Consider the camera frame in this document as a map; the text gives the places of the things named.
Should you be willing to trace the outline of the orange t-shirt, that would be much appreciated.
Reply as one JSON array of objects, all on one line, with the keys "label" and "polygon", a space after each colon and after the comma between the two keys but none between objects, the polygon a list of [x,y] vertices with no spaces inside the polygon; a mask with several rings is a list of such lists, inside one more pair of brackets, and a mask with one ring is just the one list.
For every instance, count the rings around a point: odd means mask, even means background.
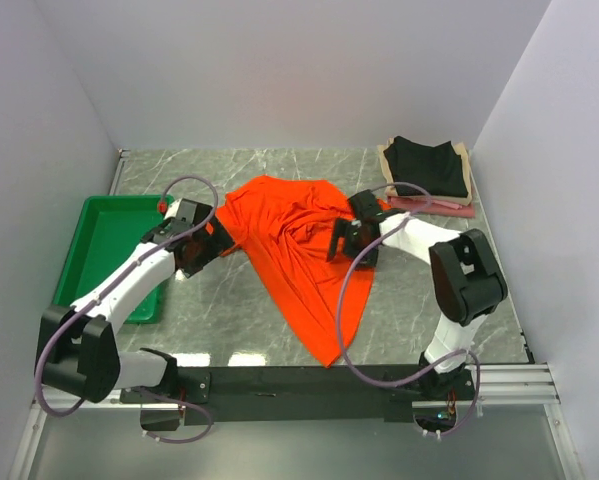
[{"label": "orange t-shirt", "polygon": [[[336,218],[353,219],[347,197],[326,180],[256,177],[225,196],[216,217],[248,256],[282,316],[324,367],[341,355],[335,328],[339,292],[350,258],[326,260]],[[341,326],[345,346],[358,330],[374,281],[353,273]]]}]

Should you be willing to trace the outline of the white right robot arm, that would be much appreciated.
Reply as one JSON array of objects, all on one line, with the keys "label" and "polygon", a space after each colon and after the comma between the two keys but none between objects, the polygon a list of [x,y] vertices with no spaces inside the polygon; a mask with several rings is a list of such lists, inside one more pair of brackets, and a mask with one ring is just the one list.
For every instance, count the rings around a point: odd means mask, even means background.
[{"label": "white right robot arm", "polygon": [[[371,190],[348,198],[354,219],[335,221],[328,257],[337,245],[352,259],[341,286],[335,314],[337,341],[344,362],[364,382],[397,389],[416,383],[423,395],[439,399],[458,382],[485,319],[507,298],[508,286],[486,235],[479,229],[459,232],[419,220],[410,212],[385,210]],[[343,339],[341,317],[348,283],[358,267],[373,268],[378,247],[386,246],[424,261],[431,269],[440,319],[420,355],[420,370],[402,380],[375,380],[353,365]]]}]

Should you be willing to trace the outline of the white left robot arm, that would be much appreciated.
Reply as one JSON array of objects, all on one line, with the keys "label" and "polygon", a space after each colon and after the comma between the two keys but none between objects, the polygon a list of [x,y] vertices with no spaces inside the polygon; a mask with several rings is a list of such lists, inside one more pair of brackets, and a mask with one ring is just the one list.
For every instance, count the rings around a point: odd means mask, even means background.
[{"label": "white left robot arm", "polygon": [[35,366],[38,389],[53,387],[92,403],[115,389],[143,388],[158,402],[178,396],[176,359],[150,348],[122,353],[117,334],[160,284],[176,273],[199,273],[234,242],[211,205],[179,199],[161,208],[163,221],[102,283],[69,306],[44,311]]}]

